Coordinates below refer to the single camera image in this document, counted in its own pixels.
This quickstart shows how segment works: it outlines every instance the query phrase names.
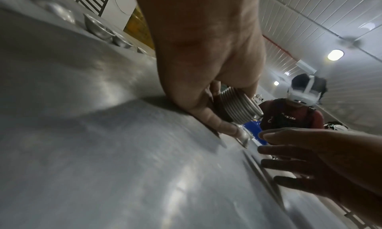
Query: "metal cylinder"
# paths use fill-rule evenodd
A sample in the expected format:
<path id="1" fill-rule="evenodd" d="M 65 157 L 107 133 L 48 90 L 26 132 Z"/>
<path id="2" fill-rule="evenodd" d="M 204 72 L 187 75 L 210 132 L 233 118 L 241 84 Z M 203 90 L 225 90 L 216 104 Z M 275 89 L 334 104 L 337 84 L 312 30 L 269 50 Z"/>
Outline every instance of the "metal cylinder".
<path id="1" fill-rule="evenodd" d="M 263 116 L 263 111 L 253 99 L 249 99 L 242 90 L 233 87 L 220 94 L 218 106 L 232 122 L 240 125 Z"/>

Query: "ceiling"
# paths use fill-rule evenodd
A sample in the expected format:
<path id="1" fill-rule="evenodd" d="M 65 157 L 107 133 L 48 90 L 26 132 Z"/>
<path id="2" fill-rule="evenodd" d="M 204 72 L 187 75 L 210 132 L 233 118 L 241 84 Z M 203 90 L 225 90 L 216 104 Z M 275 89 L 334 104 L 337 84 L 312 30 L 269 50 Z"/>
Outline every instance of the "ceiling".
<path id="1" fill-rule="evenodd" d="M 382 134 L 382 0 L 260 0 L 259 19 L 269 39 L 265 90 L 285 96 L 288 78 L 303 72 L 295 65 L 301 59 L 328 81 L 322 109 L 353 129 Z M 344 57 L 329 61 L 333 49 Z"/>

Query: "blue object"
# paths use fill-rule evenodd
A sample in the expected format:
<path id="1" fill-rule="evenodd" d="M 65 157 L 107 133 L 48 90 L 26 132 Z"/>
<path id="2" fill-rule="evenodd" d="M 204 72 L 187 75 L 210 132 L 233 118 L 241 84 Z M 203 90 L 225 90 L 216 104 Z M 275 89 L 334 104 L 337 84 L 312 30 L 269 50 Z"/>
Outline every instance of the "blue object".
<path id="1" fill-rule="evenodd" d="M 249 121 L 245 123 L 243 126 L 252 133 L 256 140 L 258 140 L 262 145 L 268 144 L 267 141 L 259 138 L 259 132 L 262 131 L 260 127 L 261 121 Z"/>

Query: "round light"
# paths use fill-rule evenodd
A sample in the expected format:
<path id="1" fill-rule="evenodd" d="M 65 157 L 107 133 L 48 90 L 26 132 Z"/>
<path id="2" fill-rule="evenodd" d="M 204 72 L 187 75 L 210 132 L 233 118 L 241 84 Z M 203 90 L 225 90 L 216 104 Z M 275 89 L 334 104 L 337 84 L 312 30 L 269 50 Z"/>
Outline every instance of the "round light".
<path id="1" fill-rule="evenodd" d="M 335 49 L 327 56 L 327 58 L 331 61 L 337 61 L 343 56 L 343 51 L 339 49 Z"/>

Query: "metal table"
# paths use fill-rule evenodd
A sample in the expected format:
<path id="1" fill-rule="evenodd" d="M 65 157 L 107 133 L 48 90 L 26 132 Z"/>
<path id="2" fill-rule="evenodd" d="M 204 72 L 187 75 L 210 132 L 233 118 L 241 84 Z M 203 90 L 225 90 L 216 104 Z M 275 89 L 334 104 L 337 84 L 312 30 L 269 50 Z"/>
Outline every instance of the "metal table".
<path id="1" fill-rule="evenodd" d="M 345 228 L 312 195 L 281 189 L 282 209 L 235 139 L 165 98 L 154 59 L 0 19 L 2 228 Z"/>

